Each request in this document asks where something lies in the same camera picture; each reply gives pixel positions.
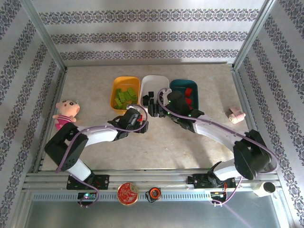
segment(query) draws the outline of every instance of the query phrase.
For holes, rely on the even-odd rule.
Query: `red block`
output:
[[[192,93],[192,89],[187,88],[187,89],[186,89],[186,92],[185,92],[185,96],[186,96],[186,97],[190,97],[191,93]]]
[[[189,99],[189,98],[185,98],[186,99],[186,103],[188,104],[188,105],[191,105],[192,104],[192,100],[191,99]]]
[[[137,119],[137,121],[138,121],[138,122],[143,121],[143,118],[142,118],[142,117],[143,117],[143,115],[141,115],[141,117],[140,117],[140,118],[138,118],[138,119]]]

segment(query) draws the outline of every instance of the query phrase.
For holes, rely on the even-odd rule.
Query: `red lid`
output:
[[[122,184],[117,191],[119,202],[124,205],[132,205],[138,200],[138,189],[132,183]]]

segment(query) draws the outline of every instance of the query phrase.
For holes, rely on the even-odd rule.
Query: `yellow bowl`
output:
[[[117,113],[117,114],[125,114],[127,111],[126,109],[115,109],[114,107],[117,105],[115,102],[115,92],[116,89],[121,89],[122,92],[126,92],[128,88],[133,88],[134,92],[137,95],[137,104],[139,102],[139,91],[141,88],[141,82],[138,78],[133,76],[121,76],[117,77],[113,81],[112,86],[112,94],[111,94],[111,100],[110,100],[110,106],[111,108]]]

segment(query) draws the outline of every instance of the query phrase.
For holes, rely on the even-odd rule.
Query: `wall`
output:
[[[278,0],[239,69],[297,226],[304,227],[304,1]]]
[[[264,0],[33,0],[67,66],[233,63]]]
[[[46,128],[59,69],[17,0],[0,0],[0,228],[9,227]]]

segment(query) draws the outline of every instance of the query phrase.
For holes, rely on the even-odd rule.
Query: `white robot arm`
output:
[[[160,91],[158,103],[149,105],[148,112],[153,117],[170,117],[182,128],[207,136],[234,153],[234,159],[218,162],[209,171],[209,181],[213,186],[238,176],[253,180],[271,162],[271,159],[276,159],[266,148],[259,132],[255,130],[236,132],[212,120],[202,111],[190,109],[179,91],[171,89]]]
[[[145,133],[148,122],[143,121],[141,125],[140,118],[140,112],[131,106],[123,116],[118,116],[101,126],[84,128],[67,123],[46,144],[45,151],[58,165],[58,171],[67,171],[79,180],[89,183],[93,173],[79,159],[83,149],[95,143],[123,139],[129,132]]]

